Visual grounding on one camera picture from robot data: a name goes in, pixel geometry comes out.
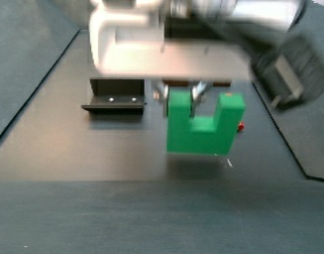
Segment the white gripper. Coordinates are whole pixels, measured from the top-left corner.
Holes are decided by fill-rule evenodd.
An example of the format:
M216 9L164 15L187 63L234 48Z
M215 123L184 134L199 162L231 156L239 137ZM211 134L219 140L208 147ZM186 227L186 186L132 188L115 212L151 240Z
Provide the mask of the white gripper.
M107 0L90 0L91 55L96 70L106 77L196 80L248 79L242 50L223 42L171 40L164 37L168 0L134 0L127 6ZM200 81L191 88L191 116L210 85ZM152 81L154 99L168 116L170 86Z

